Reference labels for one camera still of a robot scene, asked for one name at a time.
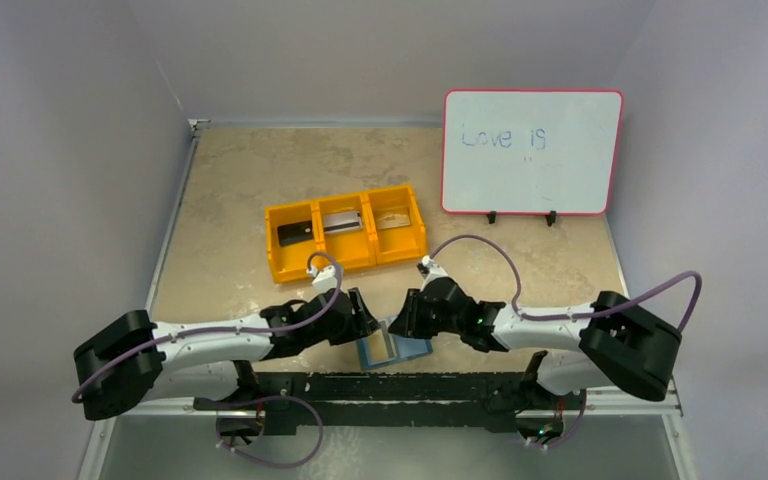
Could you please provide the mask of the gold magnetic stripe card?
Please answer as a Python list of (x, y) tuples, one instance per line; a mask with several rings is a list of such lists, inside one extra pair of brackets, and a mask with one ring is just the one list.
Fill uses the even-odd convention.
[(409, 214), (408, 221), (402, 220), (402, 221), (390, 221), (390, 222), (377, 222), (375, 220), (375, 225), (377, 230), (388, 230), (388, 229), (409, 227), (411, 225), (410, 214)]

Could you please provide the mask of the blue card holder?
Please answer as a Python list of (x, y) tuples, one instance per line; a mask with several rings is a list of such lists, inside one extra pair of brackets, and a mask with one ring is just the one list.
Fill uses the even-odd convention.
[(413, 339), (388, 332), (395, 320), (388, 317), (379, 321), (379, 329), (372, 335), (355, 342), (363, 371), (371, 371), (430, 355), (432, 344), (427, 339)]

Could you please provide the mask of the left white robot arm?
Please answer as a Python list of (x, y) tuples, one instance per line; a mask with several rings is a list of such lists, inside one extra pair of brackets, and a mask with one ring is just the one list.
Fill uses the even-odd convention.
[(243, 363), (295, 357), (321, 342), (352, 343), (379, 328), (356, 288), (203, 324), (153, 322), (146, 310), (132, 310), (74, 350), (79, 385), (71, 400), (91, 421), (187, 396), (244, 409), (257, 399), (258, 382)]

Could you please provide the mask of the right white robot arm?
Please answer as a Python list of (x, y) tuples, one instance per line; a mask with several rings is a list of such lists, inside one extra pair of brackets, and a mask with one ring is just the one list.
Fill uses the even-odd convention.
[(682, 340), (676, 327), (614, 291), (530, 313), (526, 320), (509, 303), (476, 301), (440, 277), (407, 292), (388, 331), (414, 339), (450, 333), (480, 352), (539, 349), (521, 381), (524, 399), (536, 407), (610, 385), (643, 400), (665, 399)]

